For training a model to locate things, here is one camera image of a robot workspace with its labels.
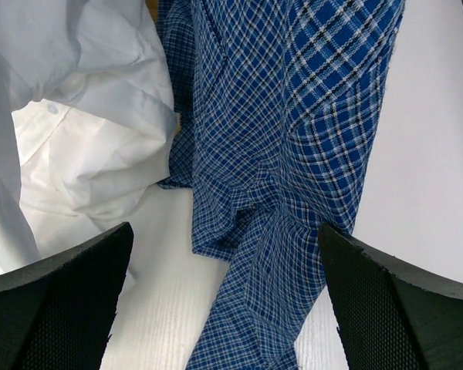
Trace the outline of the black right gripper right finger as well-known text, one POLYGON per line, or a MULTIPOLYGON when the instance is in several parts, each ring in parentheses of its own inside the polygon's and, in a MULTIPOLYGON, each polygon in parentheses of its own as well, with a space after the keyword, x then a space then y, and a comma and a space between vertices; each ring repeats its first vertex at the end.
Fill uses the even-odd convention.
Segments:
POLYGON ((463 284, 323 224, 326 284, 351 369, 463 369, 463 284))

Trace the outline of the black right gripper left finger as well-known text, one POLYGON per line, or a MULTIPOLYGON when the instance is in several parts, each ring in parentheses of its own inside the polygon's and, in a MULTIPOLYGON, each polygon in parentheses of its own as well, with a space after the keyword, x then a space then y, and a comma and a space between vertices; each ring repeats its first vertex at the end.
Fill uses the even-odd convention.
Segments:
POLYGON ((0 369, 98 369, 127 276, 124 222, 0 275, 0 369))

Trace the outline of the white shirt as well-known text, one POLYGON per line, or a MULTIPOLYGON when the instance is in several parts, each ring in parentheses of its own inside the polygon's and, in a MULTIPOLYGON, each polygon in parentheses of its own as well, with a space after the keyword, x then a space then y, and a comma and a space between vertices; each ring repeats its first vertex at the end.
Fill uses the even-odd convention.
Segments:
POLYGON ((167 178, 177 114, 143 1, 0 1, 0 274, 167 178))

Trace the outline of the blue checked shirt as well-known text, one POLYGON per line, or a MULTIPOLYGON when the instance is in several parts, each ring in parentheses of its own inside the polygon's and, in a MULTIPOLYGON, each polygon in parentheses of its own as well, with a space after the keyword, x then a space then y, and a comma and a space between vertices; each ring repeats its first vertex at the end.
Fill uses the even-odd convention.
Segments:
POLYGON ((294 369, 325 285, 317 235, 354 228, 402 1, 161 1, 181 116, 165 188, 228 271, 189 369, 294 369))

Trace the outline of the wooden clothes rack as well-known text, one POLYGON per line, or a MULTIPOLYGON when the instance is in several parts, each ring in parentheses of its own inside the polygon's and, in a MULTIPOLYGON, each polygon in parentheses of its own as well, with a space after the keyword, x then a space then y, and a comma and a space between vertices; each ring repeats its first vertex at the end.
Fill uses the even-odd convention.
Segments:
POLYGON ((151 17, 157 18, 158 0, 146 0, 146 5, 150 11, 151 17))

